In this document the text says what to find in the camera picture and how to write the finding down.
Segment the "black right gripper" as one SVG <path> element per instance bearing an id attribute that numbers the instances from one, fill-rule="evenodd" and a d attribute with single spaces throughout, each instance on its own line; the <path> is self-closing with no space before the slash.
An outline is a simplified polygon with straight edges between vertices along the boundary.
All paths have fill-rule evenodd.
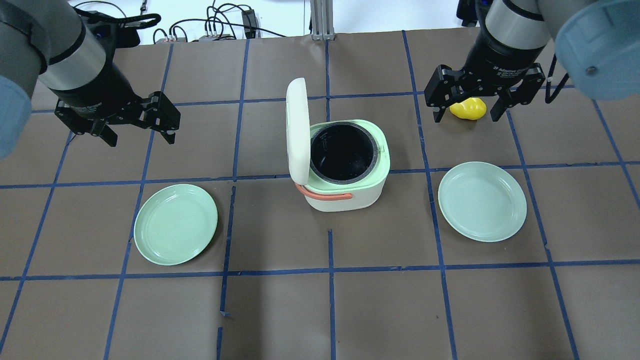
<path id="1" fill-rule="evenodd" d="M 434 122 L 441 123 L 446 109 L 472 97 L 498 98 L 490 109 L 493 122 L 507 109 L 530 104 L 546 79 L 537 61 L 541 52 L 541 47 L 473 45 L 461 68 L 439 64 L 423 89 Z"/>

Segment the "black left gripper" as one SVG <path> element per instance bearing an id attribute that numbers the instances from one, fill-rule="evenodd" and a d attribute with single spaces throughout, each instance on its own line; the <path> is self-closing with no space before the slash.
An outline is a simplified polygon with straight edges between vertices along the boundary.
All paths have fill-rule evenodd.
<path id="1" fill-rule="evenodd" d="M 55 89 L 55 116 L 76 135 L 94 136 L 116 147 L 118 134 L 109 125 L 134 125 L 160 132 L 169 145 L 176 141 L 181 113 L 162 91 L 137 95 L 122 75 L 98 77 L 76 89 Z"/>

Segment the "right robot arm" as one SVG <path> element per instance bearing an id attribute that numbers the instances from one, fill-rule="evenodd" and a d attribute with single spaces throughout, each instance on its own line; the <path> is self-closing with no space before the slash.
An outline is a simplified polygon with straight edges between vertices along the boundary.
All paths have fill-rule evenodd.
<path id="1" fill-rule="evenodd" d="M 637 0 L 460 0 L 459 18 L 480 30 L 464 66 L 440 64 L 424 89 L 436 123 L 446 109 L 472 97 L 497 97 L 490 111 L 498 121 L 507 109 L 534 100 L 551 83 L 537 58 L 554 43 L 551 68 L 566 75 L 546 102 L 568 81 L 592 100 L 637 95 L 639 16 Z"/>

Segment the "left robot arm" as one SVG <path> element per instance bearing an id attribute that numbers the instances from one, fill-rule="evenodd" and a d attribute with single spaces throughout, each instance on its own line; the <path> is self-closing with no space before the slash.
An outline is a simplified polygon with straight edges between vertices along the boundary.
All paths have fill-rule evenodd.
<path id="1" fill-rule="evenodd" d="M 1 157 L 14 152 L 32 114 L 37 82 L 57 96 L 55 116 L 76 135 L 111 147 L 113 125 L 133 125 L 175 142 L 181 114 L 162 91 L 137 95 L 114 63 L 115 50 L 140 43 L 157 13 L 116 18 L 64 0 L 1 3 Z"/>

